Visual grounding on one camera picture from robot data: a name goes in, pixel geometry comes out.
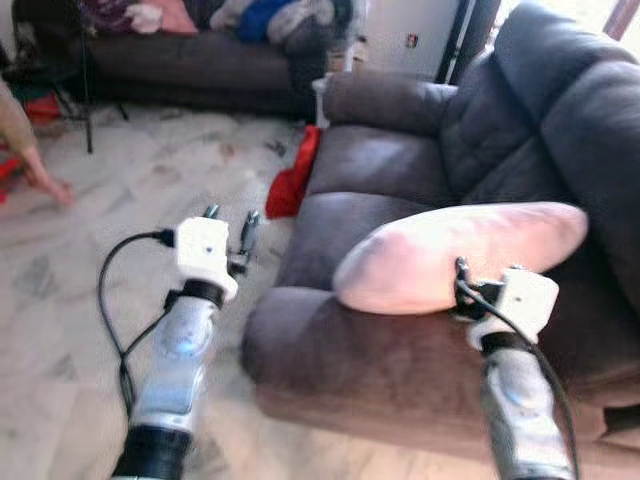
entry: black cable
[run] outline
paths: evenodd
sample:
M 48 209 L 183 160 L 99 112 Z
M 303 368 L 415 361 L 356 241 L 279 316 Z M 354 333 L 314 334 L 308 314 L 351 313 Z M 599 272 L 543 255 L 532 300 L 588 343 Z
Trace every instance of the black cable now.
M 562 386 L 562 382 L 558 378 L 558 374 L 556 374 L 555 370 L 545 357 L 542 350 L 533 343 L 531 340 L 527 338 L 527 336 L 520 330 L 509 318 L 504 316 L 500 311 L 487 302 L 482 295 L 478 292 L 474 291 L 465 281 L 456 280 L 456 285 L 464 291 L 464 293 L 479 303 L 483 308 L 485 308 L 489 313 L 491 313 L 496 318 L 499 318 L 504 323 L 511 328 L 515 334 L 527 345 L 531 353 L 535 355 L 536 359 L 542 366 L 542 371 L 544 372 L 547 380 L 551 384 L 551 389 L 553 390 L 554 395 L 558 399 L 560 403 L 560 409 L 562 410 L 562 416 L 564 417 L 564 422 L 567 428 L 567 434 L 569 436 L 569 449 L 571 450 L 571 462 L 573 463 L 573 472 L 575 475 L 575 480 L 580 480 L 580 465 L 578 463 L 578 446 L 576 442 L 576 431 L 573 425 L 573 418 L 571 416 L 571 409 L 569 408 L 569 400 L 567 399 L 567 394 L 564 391 L 564 387 Z
M 131 418 L 131 414 L 133 411 L 133 406 L 136 401 L 136 389 L 135 383 L 133 381 L 133 377 L 131 375 L 131 371 L 129 370 L 129 366 L 127 364 L 127 358 L 131 354 L 131 352 L 138 346 L 138 344 L 144 340 L 144 338 L 149 335 L 153 331 L 153 329 L 160 322 L 160 317 L 158 320 L 154 321 L 149 327 L 147 327 L 140 335 L 136 337 L 136 339 L 131 343 L 131 345 L 123 350 L 120 340 L 118 340 L 118 336 L 113 328 L 113 322 L 111 317 L 109 316 L 109 312 L 107 310 L 106 301 L 104 298 L 104 285 L 105 279 L 107 276 L 107 271 L 109 270 L 109 266 L 116 255 L 127 245 L 144 239 L 154 239 L 158 240 L 162 244 L 168 247 L 173 247 L 173 232 L 171 230 L 162 230 L 156 232 L 145 232 L 139 233 L 136 235 L 132 235 L 128 238 L 125 238 L 120 243 L 118 243 L 107 255 L 104 263 L 102 264 L 102 268 L 100 269 L 100 275 L 98 276 L 98 310 L 100 311 L 100 317 L 102 318 L 102 323 L 105 326 L 107 333 L 109 334 L 109 338 L 111 339 L 111 343 L 113 344 L 114 349 L 118 355 L 120 360 L 120 365 L 118 367 L 118 382 L 120 384 L 120 394 L 122 396 L 122 401 L 124 402 L 125 409 L 127 411 L 127 418 Z

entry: window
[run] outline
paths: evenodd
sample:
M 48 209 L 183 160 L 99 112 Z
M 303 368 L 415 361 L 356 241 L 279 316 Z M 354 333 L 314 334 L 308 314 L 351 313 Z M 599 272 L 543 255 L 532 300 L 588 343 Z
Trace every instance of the window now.
M 552 8 L 580 22 L 587 30 L 601 32 L 613 11 L 617 0 L 538 0 L 543 5 Z M 502 25 L 520 0 L 503 0 L 498 13 L 498 24 Z
M 640 62 L 640 10 L 636 12 L 629 28 L 620 39 L 620 43 L 633 53 Z

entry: couch armrest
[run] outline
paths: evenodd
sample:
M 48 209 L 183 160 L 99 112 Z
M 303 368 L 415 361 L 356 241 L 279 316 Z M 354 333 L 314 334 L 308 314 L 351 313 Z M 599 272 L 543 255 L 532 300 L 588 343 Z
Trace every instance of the couch armrest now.
M 340 73 L 329 79 L 324 112 L 334 124 L 434 135 L 456 91 L 449 85 L 383 73 Z

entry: tile floor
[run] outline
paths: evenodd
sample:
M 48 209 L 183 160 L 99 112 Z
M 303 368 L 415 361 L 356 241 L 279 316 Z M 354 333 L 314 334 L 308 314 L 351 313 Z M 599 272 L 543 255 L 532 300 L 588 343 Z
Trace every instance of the tile floor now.
M 26 188 L 0 207 L 0 465 L 3 478 L 105 479 L 125 433 L 116 360 L 98 320 L 95 282 L 108 250 L 127 234 L 172 226 L 216 202 L 237 239 L 278 171 L 293 162 L 300 125 L 282 120 L 128 107 L 95 118 L 95 153 L 81 129 L 42 139 L 77 204 L 59 210 Z M 278 154 L 273 146 L 285 147 Z M 210 369 L 209 401 L 188 479 L 494 478 L 490 465 L 384 445 L 264 417 L 237 363 L 243 322 L 269 288 L 292 231 L 265 222 L 257 258 L 225 310 L 225 345 Z M 108 282 L 125 338 L 159 312 L 177 284 L 168 252 L 132 246 Z M 143 371 L 149 348 L 135 354 Z

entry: robotic arm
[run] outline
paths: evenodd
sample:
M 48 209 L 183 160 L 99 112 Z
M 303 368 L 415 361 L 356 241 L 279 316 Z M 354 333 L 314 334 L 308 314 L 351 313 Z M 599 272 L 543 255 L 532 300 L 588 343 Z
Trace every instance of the robotic arm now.
M 463 259 L 456 266 L 455 313 L 473 322 L 468 340 L 485 359 L 482 405 L 500 478 L 573 480 L 577 472 L 574 476 L 553 418 L 553 392 L 529 345 L 538 342 L 538 333 L 549 320 L 558 285 L 536 273 L 511 268 L 502 282 L 471 287 L 504 317 L 513 319 L 523 339 L 470 297 L 468 289 L 463 290 L 468 267 Z
M 257 212 L 249 213 L 242 246 L 228 259 L 228 225 L 216 219 L 217 211 L 210 207 L 204 217 L 185 220 L 175 232 L 176 261 L 185 283 L 167 296 L 154 334 L 151 370 L 135 402 L 112 480 L 182 478 L 205 369 L 220 342 L 220 310 L 238 291 L 233 275 L 247 270 L 259 221 Z M 519 268 L 507 270 L 501 282 L 470 285 L 463 259 L 457 260 L 456 270 L 454 313 L 471 322 L 469 343 L 485 358 L 482 405 L 500 478 L 577 480 L 577 458 L 572 469 L 553 418 L 552 371 L 535 347 L 558 286 Z M 571 440 L 575 452 L 573 435 Z
M 185 220 L 175 232 L 176 262 L 186 279 L 167 297 L 155 334 L 151 370 L 129 422 L 113 480 L 180 480 L 205 389 L 205 369 L 220 342 L 218 319 L 233 300 L 255 245 L 259 216 L 249 213 L 240 251 L 227 259 L 228 225 L 218 208 Z

